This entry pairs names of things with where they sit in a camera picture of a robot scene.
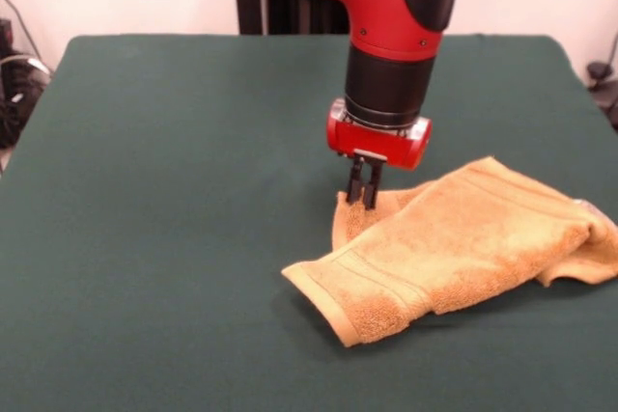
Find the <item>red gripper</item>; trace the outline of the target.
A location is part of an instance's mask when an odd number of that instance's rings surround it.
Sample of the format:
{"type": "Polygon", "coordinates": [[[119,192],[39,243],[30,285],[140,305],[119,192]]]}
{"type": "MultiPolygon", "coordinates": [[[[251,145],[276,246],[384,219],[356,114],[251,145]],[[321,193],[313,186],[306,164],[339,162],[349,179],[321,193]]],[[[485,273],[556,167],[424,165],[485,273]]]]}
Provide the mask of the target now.
{"type": "Polygon", "coordinates": [[[399,169],[414,170],[421,162],[432,129],[432,121],[423,117],[403,129],[372,128],[353,120],[347,112],[345,101],[335,99],[327,118],[326,139],[333,151],[352,157],[346,202],[354,204],[361,197],[365,161],[371,167],[371,175],[364,187],[363,205],[366,210],[375,209],[384,163],[399,169]],[[360,155],[370,158],[363,160],[360,155]]]}

